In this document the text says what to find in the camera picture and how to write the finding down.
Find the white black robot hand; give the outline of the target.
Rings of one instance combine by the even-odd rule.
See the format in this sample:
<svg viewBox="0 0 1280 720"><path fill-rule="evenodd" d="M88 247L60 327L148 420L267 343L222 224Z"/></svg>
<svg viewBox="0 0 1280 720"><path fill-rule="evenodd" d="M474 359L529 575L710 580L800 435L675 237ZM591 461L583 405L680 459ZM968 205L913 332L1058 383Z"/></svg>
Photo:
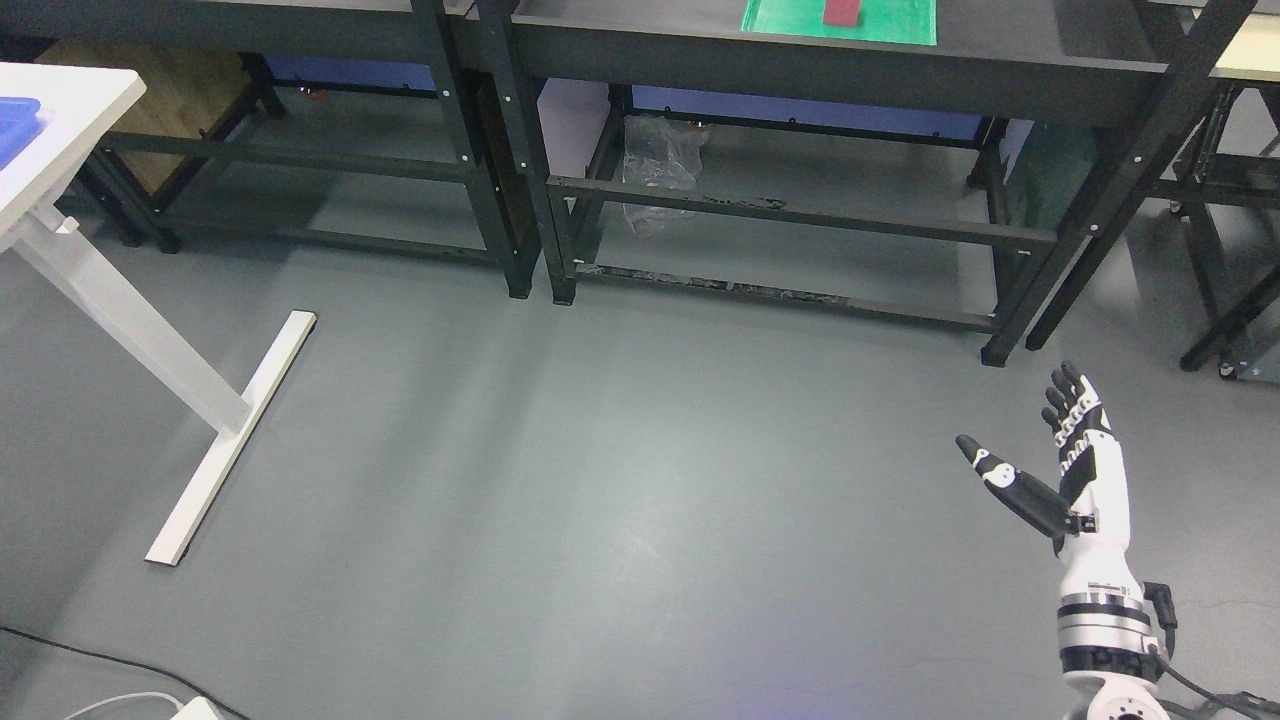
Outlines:
<svg viewBox="0 0 1280 720"><path fill-rule="evenodd" d="M1121 445L1091 379L1070 363L1051 374L1041 416L1050 425L1057 488L992 454L970 436L955 442L1005 507L1052 542L1065 568L1062 597L1106 593L1135 600L1140 584L1126 562L1130 500Z"/></svg>

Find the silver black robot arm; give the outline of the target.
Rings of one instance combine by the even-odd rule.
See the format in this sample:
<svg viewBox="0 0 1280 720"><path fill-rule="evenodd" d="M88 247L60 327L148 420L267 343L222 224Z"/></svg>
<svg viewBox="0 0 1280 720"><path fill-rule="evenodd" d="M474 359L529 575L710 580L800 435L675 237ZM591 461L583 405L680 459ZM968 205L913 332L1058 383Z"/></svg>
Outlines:
<svg viewBox="0 0 1280 720"><path fill-rule="evenodd" d="M1146 582L1143 596L1069 594L1057 612L1059 657L1078 702L1066 719L1277 717L1277 702L1247 691L1212 692L1170 664L1178 619L1169 585Z"/></svg>

